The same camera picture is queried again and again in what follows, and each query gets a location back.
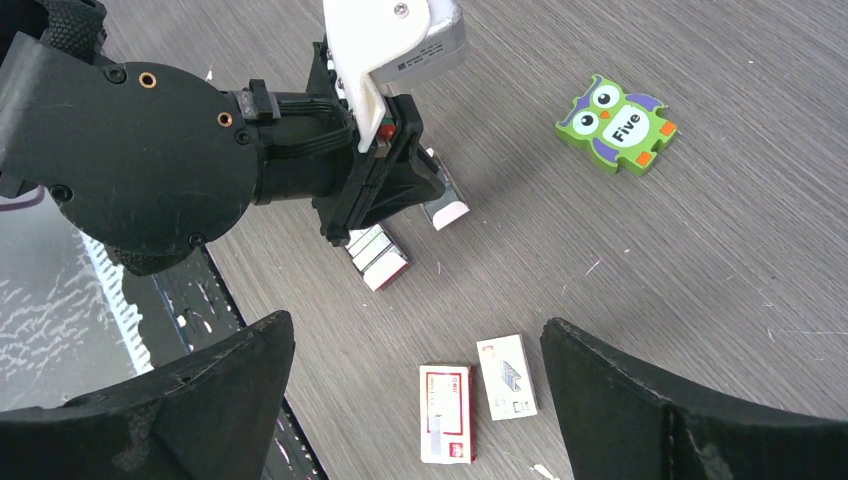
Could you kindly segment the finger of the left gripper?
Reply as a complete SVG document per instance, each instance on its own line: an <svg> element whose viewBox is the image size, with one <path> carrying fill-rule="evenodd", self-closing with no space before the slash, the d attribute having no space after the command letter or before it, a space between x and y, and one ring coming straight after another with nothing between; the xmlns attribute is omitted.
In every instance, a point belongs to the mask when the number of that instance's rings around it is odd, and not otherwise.
<svg viewBox="0 0 848 480"><path fill-rule="evenodd" d="M438 162L418 145L407 160L398 161L391 168L366 212L364 226L373 226L411 206L439 199L446 190L439 171Z"/></svg>

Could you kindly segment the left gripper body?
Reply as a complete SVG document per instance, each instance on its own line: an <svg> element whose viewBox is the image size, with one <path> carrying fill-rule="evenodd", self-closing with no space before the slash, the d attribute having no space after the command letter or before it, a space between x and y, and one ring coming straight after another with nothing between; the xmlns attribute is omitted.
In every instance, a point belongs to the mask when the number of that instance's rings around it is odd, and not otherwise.
<svg viewBox="0 0 848 480"><path fill-rule="evenodd" d="M270 92L258 79L249 82L248 132L259 164L253 202L309 199L321 235L340 246L351 231L367 228L368 208L394 164L415 153L423 122L410 95L389 97L377 136L360 153L353 114L336 92L328 44L312 47L305 92Z"/></svg>

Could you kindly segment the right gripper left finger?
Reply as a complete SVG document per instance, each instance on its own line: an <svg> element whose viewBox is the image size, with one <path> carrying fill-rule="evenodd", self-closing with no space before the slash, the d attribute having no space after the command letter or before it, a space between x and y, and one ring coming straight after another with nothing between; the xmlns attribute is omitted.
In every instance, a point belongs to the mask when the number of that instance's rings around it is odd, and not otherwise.
<svg viewBox="0 0 848 480"><path fill-rule="evenodd" d="M1 414L4 479L259 479L295 349L274 312L148 373Z"/></svg>

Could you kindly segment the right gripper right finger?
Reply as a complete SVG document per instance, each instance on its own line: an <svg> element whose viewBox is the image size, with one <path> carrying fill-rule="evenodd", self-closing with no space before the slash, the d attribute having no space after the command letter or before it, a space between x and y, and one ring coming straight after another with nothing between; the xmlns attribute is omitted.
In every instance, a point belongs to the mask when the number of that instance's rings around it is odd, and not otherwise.
<svg viewBox="0 0 848 480"><path fill-rule="evenodd" d="M578 480L847 476L844 421L704 387L562 318L548 320L540 344Z"/></svg>

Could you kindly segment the white staple box sleeve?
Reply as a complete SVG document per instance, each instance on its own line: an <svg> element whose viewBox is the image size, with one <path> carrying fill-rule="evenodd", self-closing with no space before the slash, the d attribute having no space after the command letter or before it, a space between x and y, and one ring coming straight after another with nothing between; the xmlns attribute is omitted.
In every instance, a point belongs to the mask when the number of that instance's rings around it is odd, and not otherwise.
<svg viewBox="0 0 848 480"><path fill-rule="evenodd" d="M532 377L521 335L482 340L476 346L492 420L537 415Z"/></svg>

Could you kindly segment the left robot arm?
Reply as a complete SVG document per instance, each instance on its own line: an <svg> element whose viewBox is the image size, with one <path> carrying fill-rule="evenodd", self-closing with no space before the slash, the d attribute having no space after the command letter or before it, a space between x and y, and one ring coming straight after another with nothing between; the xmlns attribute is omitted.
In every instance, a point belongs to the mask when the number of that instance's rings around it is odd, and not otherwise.
<svg viewBox="0 0 848 480"><path fill-rule="evenodd" d="M331 41L304 92L215 88L179 68L102 52L97 1L1 5L1 194L44 187L137 276L228 232L250 205L308 199L342 246L446 190L407 94L366 116Z"/></svg>

